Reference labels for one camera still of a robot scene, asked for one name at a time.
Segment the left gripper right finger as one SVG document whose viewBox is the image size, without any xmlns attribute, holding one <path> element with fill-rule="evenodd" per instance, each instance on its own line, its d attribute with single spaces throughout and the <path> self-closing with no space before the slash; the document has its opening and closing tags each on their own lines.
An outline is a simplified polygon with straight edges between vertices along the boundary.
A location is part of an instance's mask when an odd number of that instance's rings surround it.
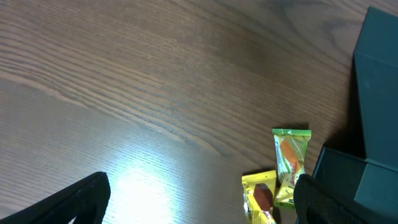
<svg viewBox="0 0 398 224">
<path fill-rule="evenodd" d="M 312 176 L 302 174 L 294 189 L 299 224 L 397 223 L 397 219 L 378 214 L 353 200 L 333 194 Z"/>
</svg>

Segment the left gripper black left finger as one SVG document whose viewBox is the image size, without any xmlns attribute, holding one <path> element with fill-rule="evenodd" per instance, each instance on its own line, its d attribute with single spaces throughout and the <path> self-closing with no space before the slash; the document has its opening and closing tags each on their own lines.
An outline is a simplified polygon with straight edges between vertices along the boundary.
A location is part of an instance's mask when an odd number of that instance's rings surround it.
<svg viewBox="0 0 398 224">
<path fill-rule="evenodd" d="M 95 172 L 63 190 L 1 219 L 1 224 L 101 224 L 111 189 L 105 172 Z"/>
</svg>

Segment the yellow chocolate snack packet left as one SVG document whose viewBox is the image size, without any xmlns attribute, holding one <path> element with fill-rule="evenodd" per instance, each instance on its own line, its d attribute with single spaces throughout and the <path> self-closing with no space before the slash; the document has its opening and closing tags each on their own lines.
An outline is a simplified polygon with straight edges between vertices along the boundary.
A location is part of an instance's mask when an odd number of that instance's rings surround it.
<svg viewBox="0 0 398 224">
<path fill-rule="evenodd" d="M 244 211 L 248 224 L 276 224 L 272 216 L 275 170 L 242 176 Z"/>
</svg>

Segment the dark green open box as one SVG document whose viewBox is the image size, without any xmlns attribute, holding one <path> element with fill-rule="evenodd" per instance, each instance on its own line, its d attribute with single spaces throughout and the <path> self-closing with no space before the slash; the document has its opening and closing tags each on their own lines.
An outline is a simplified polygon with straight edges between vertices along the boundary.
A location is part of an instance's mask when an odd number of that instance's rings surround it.
<svg viewBox="0 0 398 224">
<path fill-rule="evenodd" d="M 397 223 L 397 16 L 368 9 L 352 68 L 349 124 L 325 143 L 313 178 L 369 222 Z"/>
</svg>

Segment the green snack packet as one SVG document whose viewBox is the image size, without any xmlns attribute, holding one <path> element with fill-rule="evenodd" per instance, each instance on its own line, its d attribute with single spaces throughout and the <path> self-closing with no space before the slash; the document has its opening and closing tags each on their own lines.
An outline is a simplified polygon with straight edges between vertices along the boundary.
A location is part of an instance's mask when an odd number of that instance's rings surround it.
<svg viewBox="0 0 398 224">
<path fill-rule="evenodd" d="M 277 158 L 277 176 L 280 183 L 274 205 L 295 210 L 294 189 L 299 176 L 305 173 L 304 160 L 311 130 L 273 129 Z"/>
</svg>

